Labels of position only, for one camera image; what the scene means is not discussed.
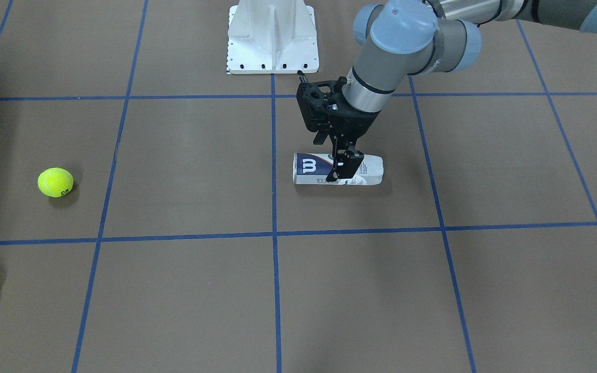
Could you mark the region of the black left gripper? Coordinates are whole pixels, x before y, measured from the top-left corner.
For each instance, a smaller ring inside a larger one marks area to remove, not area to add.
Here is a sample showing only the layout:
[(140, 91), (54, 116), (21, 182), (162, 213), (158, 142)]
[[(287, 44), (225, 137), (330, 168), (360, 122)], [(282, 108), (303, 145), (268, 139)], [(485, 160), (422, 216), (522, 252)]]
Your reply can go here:
[(327, 182), (355, 176), (365, 158), (365, 154), (356, 149), (356, 144), (379, 114), (379, 111), (360, 111), (345, 102), (312, 105), (312, 131), (315, 132), (312, 143), (321, 146), (327, 137), (334, 138), (333, 166), (326, 177)]

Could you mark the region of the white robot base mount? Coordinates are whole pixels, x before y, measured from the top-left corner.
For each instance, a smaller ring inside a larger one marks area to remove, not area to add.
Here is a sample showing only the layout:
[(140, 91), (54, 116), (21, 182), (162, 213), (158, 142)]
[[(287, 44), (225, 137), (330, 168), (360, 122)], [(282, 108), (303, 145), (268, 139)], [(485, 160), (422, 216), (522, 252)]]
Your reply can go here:
[(239, 1), (228, 14), (226, 73), (319, 70), (315, 10), (304, 1)]

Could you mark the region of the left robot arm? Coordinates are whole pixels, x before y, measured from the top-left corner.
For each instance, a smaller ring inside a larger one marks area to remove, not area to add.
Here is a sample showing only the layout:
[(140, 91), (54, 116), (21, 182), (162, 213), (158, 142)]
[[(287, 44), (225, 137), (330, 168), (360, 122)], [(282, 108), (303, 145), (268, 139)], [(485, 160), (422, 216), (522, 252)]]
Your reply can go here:
[(388, 1), (363, 7), (353, 24), (362, 45), (349, 73), (309, 82), (303, 71), (296, 99), (317, 146), (329, 155), (296, 154), (296, 184), (375, 185), (383, 163), (356, 144), (407, 76), (450, 73), (479, 57), (479, 26), (525, 20), (597, 34), (597, 1)]

